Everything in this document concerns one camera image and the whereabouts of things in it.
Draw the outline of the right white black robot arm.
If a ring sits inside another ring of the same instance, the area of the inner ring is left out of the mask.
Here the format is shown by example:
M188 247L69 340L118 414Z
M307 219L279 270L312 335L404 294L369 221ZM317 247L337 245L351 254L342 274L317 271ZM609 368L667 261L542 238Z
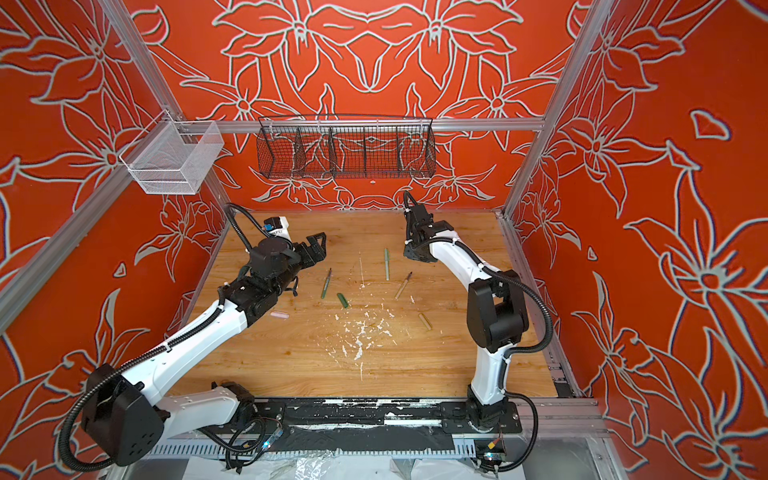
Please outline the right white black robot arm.
M507 412L506 382L511 350L529 328L523 292L512 287L466 245L446 221L436 221L423 204L406 193L404 256L440 262L467 292L466 324L477 345L475 373L468 387L467 413L472 426L488 431Z

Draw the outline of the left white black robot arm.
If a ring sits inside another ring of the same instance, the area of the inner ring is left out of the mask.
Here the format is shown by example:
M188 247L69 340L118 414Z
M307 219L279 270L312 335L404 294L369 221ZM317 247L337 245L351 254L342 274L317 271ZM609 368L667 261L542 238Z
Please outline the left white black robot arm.
M187 397L168 393L275 307L282 294L296 293L300 271L326 256L325 233L293 242L286 229L278 229L262 239L236 279L219 287L217 299L198 318L137 358L119 367L104 364L89 375L57 440L61 460L80 472L127 466L166 438L243 421L249 395L236 385Z

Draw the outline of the tan pen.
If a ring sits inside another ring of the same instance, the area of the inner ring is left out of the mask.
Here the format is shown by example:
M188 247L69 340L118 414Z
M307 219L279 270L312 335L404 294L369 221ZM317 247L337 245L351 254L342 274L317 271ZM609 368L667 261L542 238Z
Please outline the tan pen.
M413 272L409 272L408 275L405 277L405 279L401 282L400 286L398 287L398 290L395 294L395 300L399 300L402 296L404 290L406 289L407 285L409 284L411 278L412 278Z

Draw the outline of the light green pen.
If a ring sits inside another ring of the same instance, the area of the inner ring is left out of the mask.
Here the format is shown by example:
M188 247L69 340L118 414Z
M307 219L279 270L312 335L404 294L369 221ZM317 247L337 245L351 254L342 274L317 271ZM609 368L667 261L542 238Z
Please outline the light green pen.
M390 252L388 248L384 249L384 267L385 267L385 280L390 281L391 279Z

